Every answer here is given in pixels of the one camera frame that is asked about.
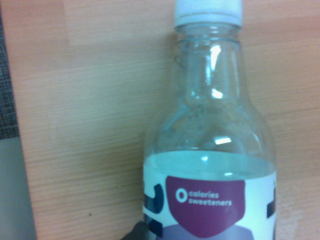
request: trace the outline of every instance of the gray surface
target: gray surface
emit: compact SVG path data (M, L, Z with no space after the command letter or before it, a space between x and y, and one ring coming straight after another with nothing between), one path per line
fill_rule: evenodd
M36 240L19 137L0 140L0 240Z
M19 136L14 96L0 18L0 140Z

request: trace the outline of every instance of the dark fabric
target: dark fabric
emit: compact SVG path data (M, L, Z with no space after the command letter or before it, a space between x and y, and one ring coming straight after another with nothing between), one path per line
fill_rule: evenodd
M0 18L0 140L19 136L4 31Z

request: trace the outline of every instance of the wooden surface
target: wooden surface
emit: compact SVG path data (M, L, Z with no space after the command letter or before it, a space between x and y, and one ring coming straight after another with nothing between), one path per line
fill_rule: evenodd
M118 240L142 218L174 0L1 0L38 240ZM277 239L320 239L320 1L244 0L253 103L273 129Z

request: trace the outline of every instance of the purple label patch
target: purple label patch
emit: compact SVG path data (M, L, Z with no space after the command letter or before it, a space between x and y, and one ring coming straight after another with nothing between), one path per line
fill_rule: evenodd
M180 225L168 226L163 229L163 237L156 240L203 240L187 232ZM233 225L222 233L206 240L255 240L252 232L244 227Z
M216 236L245 215L245 181L168 176L165 186L172 216L197 238Z

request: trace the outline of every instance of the clear plastic bottle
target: clear plastic bottle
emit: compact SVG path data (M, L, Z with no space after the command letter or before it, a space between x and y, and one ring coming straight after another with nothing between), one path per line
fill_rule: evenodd
M148 240L274 240L271 131L250 102L241 0L178 0L171 98L144 154Z

